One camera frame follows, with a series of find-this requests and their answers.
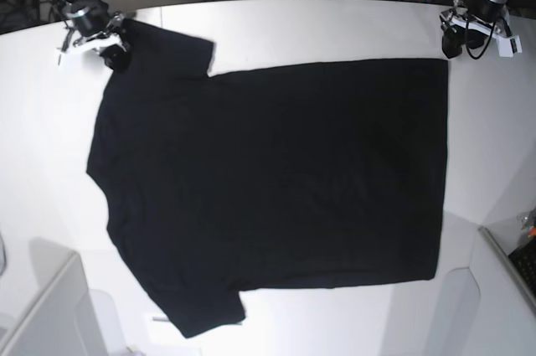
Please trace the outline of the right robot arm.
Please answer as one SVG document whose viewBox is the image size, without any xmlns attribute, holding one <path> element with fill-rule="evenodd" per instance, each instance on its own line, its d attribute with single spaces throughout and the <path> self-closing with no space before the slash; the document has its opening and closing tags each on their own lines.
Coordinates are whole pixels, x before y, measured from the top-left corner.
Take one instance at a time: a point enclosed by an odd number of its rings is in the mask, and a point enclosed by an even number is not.
<svg viewBox="0 0 536 356">
<path fill-rule="evenodd" d="M 51 7 L 66 23 L 66 35 L 58 48 L 59 59 L 93 52 L 111 70 L 126 70 L 131 51 L 125 40 L 124 13 L 111 12 L 103 0 L 52 0 Z"/>
</svg>

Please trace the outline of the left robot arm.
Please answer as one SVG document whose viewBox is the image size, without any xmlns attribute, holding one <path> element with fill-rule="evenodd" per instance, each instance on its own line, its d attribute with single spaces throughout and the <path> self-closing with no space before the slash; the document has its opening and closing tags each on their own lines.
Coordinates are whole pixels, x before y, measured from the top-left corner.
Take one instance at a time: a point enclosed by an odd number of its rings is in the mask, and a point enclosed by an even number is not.
<svg viewBox="0 0 536 356">
<path fill-rule="evenodd" d="M 478 60 L 491 42 L 503 58 L 520 54 L 521 39 L 511 30 L 507 4 L 508 0 L 453 0 L 452 7 L 440 13 L 443 54 L 453 59 L 467 52 Z"/>
</svg>

